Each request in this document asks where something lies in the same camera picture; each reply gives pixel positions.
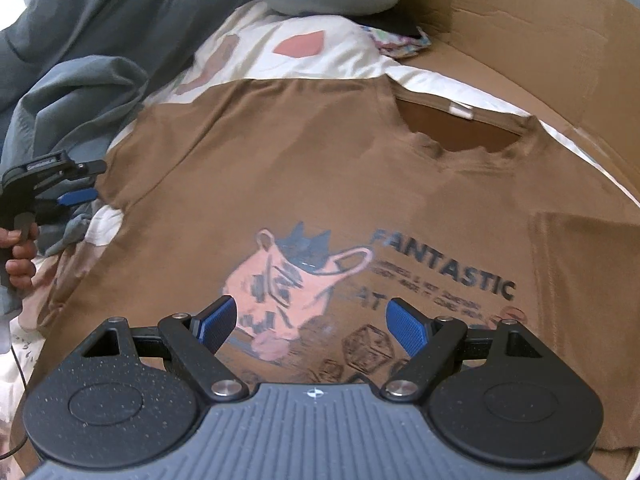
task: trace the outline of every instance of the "gray ribbed plate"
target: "gray ribbed plate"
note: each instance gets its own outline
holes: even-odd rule
[[[44,463],[30,480],[601,480],[580,462],[517,473],[481,465],[441,443],[411,405],[366,384],[263,384],[219,404],[180,449],[148,465],[88,472]]]

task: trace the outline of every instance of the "t-shirt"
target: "t-shirt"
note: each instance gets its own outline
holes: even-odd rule
[[[462,107],[386,76],[241,80],[155,105],[108,166],[98,190],[123,225],[55,320],[36,380],[107,317],[155,325],[220,294],[236,299],[238,323],[218,357],[249,384],[357,373],[382,384],[407,361],[385,325],[396,296],[471,326],[513,317],[562,356],[545,324],[574,326],[563,303],[541,300],[536,213],[640,221],[536,118]],[[601,264],[584,261],[582,277],[597,278]],[[603,326],[603,340],[637,338],[637,324]],[[638,362],[633,348],[616,356]],[[609,366],[588,345],[572,359],[579,370]],[[628,423],[640,392],[627,393],[624,408],[606,404],[605,445],[614,426],[626,428],[616,446],[640,444]]]

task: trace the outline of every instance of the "finger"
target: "finger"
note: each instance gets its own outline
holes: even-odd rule
[[[38,253],[33,240],[27,240],[23,244],[15,245],[12,252],[16,260],[33,260]]]
[[[9,281],[15,288],[20,290],[29,290],[33,286],[29,276],[10,276]]]
[[[29,240],[37,240],[39,235],[40,228],[38,227],[38,224],[34,222],[31,224],[31,227],[29,227]]]
[[[9,260],[5,268],[11,276],[27,276],[32,278],[36,274],[36,266],[31,263],[31,260]]]
[[[20,231],[7,231],[6,229],[0,229],[0,248],[7,249],[14,246],[20,241]]]

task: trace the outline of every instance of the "cartoon face graphic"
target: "cartoon face graphic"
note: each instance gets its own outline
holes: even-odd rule
[[[257,251],[225,282],[236,300],[237,328],[253,337],[252,350],[277,360],[300,337],[300,327],[326,311],[334,286],[364,270],[373,259],[367,247],[329,252],[331,232],[307,238],[300,222],[287,238],[258,232]]]

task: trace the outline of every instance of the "metal screw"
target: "metal screw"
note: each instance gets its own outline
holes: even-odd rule
[[[211,387],[213,394],[219,397],[231,397],[239,394],[241,390],[242,384],[233,379],[218,381],[217,383],[213,383],[213,386]]]
[[[418,386],[411,381],[399,380],[391,381],[385,390],[394,397],[408,397],[418,391]]]

